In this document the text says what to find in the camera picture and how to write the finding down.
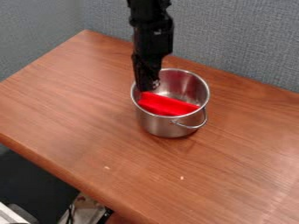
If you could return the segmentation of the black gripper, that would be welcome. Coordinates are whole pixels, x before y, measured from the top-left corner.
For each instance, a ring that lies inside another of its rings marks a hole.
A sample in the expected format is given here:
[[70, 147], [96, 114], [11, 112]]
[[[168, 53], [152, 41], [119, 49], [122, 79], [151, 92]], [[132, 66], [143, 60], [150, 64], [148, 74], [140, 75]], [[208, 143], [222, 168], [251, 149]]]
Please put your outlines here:
[[134, 27], [135, 53], [131, 55], [138, 89], [155, 90], [160, 85], [160, 59], [174, 51], [174, 19], [167, 12], [171, 0], [127, 0]]

